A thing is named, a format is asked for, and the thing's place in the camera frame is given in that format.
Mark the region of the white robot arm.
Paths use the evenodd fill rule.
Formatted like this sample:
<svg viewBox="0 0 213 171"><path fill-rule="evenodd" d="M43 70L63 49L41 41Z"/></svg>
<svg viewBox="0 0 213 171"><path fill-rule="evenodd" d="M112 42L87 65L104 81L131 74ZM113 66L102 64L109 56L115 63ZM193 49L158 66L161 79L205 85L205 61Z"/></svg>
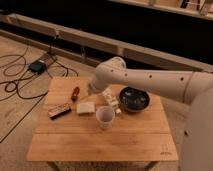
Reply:
<svg viewBox="0 0 213 171"><path fill-rule="evenodd" d="M88 82L88 93L120 84L190 106L179 159L180 171L213 171L213 73L127 69L113 57L100 63Z"/></svg>

